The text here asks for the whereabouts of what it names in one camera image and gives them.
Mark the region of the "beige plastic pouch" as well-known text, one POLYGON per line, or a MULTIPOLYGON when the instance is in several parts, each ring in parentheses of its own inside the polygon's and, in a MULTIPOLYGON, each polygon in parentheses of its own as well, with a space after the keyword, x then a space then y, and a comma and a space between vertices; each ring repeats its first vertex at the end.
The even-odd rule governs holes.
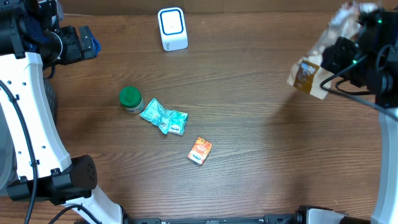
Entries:
POLYGON ((380 9, 380 5, 373 2, 346 2, 336 12, 323 31, 317 43, 290 69, 287 83, 298 90, 321 100, 327 96, 327 91, 320 88, 321 82, 332 76, 331 72, 321 68, 322 53, 327 47, 336 43, 339 37, 352 40, 358 35, 360 25, 359 15, 362 12, 373 12, 380 9))

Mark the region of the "green lid jar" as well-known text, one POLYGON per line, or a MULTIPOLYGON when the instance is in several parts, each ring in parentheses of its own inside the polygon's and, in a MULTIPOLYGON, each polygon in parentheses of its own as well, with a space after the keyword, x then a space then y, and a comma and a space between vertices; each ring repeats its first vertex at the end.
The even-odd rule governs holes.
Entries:
POLYGON ((140 91, 133 86, 126 86, 120 91, 119 101, 132 114, 141 113, 146 106, 140 91))

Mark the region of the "teal crinkled snack packet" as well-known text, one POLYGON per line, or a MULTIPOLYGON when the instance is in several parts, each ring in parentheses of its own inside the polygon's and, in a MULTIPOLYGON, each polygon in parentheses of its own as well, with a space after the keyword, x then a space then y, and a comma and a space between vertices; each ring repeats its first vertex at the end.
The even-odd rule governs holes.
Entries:
POLYGON ((167 134, 169 124, 164 122, 165 114, 165 108, 158 102, 156 98, 153 98, 145 110, 139 115, 144 120, 150 122, 154 126, 157 126, 163 134, 167 134))

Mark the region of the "orange small box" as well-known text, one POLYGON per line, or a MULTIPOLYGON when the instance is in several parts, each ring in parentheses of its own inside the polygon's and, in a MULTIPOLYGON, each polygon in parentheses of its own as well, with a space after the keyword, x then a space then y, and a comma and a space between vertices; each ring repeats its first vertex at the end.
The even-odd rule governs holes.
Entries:
POLYGON ((212 150, 212 143, 204 138, 198 137, 187 158, 196 165, 202 166, 212 150))

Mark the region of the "teal Kleenex tissue pack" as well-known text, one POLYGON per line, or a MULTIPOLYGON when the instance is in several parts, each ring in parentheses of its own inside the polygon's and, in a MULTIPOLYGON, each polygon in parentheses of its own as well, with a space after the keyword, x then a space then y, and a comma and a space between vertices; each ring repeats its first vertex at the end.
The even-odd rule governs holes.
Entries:
POLYGON ((180 111, 172 111, 172 117, 169 123, 168 133, 183 136, 185 134, 185 127, 188 121, 188 113, 180 111))

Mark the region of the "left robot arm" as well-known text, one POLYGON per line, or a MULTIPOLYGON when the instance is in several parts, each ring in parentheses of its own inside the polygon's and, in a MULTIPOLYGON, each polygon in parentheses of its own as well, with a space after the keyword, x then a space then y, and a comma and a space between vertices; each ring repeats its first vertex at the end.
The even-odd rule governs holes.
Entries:
POLYGON ((89 27, 60 27, 57 1, 1 1, 1 109, 11 134, 14 201, 50 201, 88 223, 127 223, 123 208, 100 189, 93 159, 71 157, 45 91, 44 70, 95 58, 89 27))

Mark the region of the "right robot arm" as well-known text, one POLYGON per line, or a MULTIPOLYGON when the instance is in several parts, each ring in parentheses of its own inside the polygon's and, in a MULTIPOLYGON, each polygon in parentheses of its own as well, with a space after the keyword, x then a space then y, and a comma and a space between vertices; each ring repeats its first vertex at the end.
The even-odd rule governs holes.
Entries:
POLYGON ((397 10, 342 7, 287 82, 319 99, 332 93, 378 111, 381 174, 370 223, 397 223, 397 10))

